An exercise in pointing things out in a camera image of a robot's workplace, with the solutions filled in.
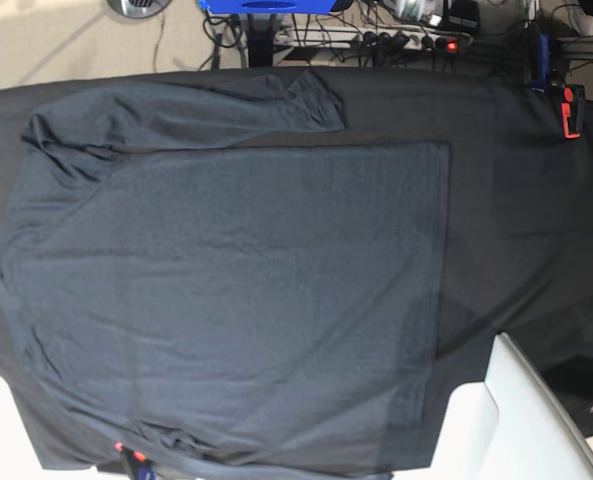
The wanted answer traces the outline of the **dark grey T-shirt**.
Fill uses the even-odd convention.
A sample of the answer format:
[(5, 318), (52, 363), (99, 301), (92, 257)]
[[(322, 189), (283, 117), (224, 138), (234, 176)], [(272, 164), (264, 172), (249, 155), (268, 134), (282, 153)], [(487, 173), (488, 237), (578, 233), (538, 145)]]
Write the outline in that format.
[(0, 305), (58, 408), (206, 479), (427, 465), (448, 146), (248, 146), (344, 126), (307, 72), (36, 108)]

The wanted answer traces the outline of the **black table leg stand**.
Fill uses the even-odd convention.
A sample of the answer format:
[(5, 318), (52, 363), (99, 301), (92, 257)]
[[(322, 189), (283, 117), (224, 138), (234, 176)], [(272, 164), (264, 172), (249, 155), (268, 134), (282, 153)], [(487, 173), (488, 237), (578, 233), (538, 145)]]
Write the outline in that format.
[(283, 14), (241, 14), (239, 16), (247, 42), (250, 68), (272, 67), (274, 39), (280, 30)]

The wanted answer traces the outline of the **white power strip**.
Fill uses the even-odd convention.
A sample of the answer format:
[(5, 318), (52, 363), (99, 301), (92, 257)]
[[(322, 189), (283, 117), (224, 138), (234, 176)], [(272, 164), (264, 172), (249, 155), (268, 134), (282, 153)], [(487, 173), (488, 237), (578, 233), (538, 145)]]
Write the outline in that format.
[(382, 40), (398, 37), (402, 48), (411, 51), (436, 49), (448, 53), (465, 51), (474, 43), (471, 35), (421, 26), (352, 27), (336, 25), (296, 25), (282, 27), (274, 45), (287, 48), (350, 49), (376, 46)]

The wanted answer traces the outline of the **blue plastic box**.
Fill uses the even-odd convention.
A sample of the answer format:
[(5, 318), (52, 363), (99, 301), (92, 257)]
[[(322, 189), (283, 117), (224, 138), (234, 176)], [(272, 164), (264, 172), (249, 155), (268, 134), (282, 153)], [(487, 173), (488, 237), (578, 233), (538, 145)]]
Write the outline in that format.
[(335, 0), (198, 0), (212, 14), (327, 14)]

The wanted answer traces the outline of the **red blue clamp bottom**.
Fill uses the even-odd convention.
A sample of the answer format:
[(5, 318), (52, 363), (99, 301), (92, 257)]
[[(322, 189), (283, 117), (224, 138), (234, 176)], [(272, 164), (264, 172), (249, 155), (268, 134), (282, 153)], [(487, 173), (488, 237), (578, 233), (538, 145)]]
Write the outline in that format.
[(157, 480), (152, 462), (144, 454), (125, 447), (121, 442), (115, 442), (114, 449), (120, 453), (121, 463), (131, 480)]

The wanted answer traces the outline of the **grey round floor base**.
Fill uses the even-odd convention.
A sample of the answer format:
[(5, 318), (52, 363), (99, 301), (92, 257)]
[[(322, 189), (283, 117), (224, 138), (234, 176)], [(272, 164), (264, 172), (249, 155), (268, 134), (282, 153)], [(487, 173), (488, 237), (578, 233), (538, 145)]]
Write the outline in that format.
[(107, 0), (107, 5), (120, 16), (143, 20), (162, 13), (170, 0)]

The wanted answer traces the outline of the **white chair right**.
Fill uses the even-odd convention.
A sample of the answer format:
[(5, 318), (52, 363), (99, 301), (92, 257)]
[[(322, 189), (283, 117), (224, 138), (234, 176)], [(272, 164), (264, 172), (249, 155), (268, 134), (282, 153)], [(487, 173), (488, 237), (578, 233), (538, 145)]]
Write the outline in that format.
[(451, 394), (430, 479), (593, 479), (593, 451), (507, 334), (482, 382)]

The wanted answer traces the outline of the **white chair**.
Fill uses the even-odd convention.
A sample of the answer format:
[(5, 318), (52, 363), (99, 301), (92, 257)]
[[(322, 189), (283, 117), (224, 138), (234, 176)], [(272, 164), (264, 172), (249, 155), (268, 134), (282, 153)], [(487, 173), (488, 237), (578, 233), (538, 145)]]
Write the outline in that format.
[(451, 394), (430, 479), (593, 479), (593, 451), (507, 334), (482, 382)]
[(42, 479), (43, 471), (11, 390), (0, 377), (0, 479)]

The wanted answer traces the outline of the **red black clamp right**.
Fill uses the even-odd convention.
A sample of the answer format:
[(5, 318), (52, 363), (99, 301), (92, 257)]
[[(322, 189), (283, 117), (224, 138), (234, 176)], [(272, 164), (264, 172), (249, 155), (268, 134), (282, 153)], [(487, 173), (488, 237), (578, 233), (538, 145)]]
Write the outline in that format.
[(572, 140), (581, 136), (585, 100), (585, 88), (582, 85), (568, 85), (562, 89), (560, 110), (565, 139)]

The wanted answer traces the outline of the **white chair left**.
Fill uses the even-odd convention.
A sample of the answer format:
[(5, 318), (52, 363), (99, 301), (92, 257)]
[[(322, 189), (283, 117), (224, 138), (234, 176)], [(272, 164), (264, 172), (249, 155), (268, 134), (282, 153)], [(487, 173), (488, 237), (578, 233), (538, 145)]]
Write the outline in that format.
[(42, 479), (43, 471), (11, 390), (0, 377), (0, 479)]

